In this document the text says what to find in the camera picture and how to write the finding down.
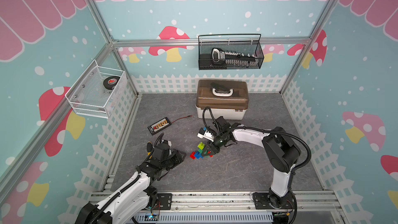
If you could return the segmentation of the blue lego brick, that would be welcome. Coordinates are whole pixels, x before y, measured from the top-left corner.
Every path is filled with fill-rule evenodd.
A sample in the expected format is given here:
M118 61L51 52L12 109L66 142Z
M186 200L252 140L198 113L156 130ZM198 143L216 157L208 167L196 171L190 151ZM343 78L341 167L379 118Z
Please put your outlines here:
M201 155L201 153L200 153L199 151L196 151L195 154L194 154L194 156L195 156L197 159L202 159L202 158L203 158L203 156Z

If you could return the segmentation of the lime green lego brick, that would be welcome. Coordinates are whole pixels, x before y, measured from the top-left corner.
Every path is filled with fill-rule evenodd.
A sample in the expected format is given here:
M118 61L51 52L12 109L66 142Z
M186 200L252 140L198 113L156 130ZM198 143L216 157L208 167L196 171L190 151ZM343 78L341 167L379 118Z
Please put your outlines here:
M205 147L205 144L203 142L200 142L199 145L198 145L198 148L203 150L204 147Z

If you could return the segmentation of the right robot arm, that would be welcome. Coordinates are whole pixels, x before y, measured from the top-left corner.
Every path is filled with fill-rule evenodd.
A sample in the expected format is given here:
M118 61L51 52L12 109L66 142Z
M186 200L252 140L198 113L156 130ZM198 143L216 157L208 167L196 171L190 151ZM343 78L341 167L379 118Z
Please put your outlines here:
M263 148L274 168L273 181L267 194L254 193L257 209L282 209L294 202L291 186L295 171L306 166L311 158L310 147L299 137L285 132L282 127L264 130L248 127L240 123L229 124L223 117L213 121L217 131L207 125L198 132L200 139L207 139L200 145L201 156L213 156L222 146L228 147L238 142L246 142Z

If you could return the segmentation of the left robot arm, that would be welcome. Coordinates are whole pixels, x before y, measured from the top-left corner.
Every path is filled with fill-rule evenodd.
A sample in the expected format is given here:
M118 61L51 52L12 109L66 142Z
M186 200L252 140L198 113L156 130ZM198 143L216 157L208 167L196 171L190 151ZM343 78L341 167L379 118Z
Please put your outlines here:
M184 162L186 153L157 141L136 172L110 196L97 204L87 203L79 212L77 224L125 224L143 209L160 208L158 190L152 186L171 169Z

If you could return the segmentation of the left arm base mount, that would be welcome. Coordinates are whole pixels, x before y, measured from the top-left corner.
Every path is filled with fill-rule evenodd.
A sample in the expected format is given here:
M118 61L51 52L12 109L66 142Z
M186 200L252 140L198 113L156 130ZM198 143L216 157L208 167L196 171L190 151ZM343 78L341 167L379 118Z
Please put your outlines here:
M172 204L172 194L154 194L149 197L147 210L170 210Z

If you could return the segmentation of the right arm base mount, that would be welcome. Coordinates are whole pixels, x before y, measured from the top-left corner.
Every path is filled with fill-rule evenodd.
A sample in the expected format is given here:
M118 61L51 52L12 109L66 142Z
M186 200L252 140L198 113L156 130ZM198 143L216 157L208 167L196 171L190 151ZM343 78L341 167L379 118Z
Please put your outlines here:
M293 193L288 191L283 197L273 192L255 192L252 194L255 208L259 209L287 209L294 210L296 204Z

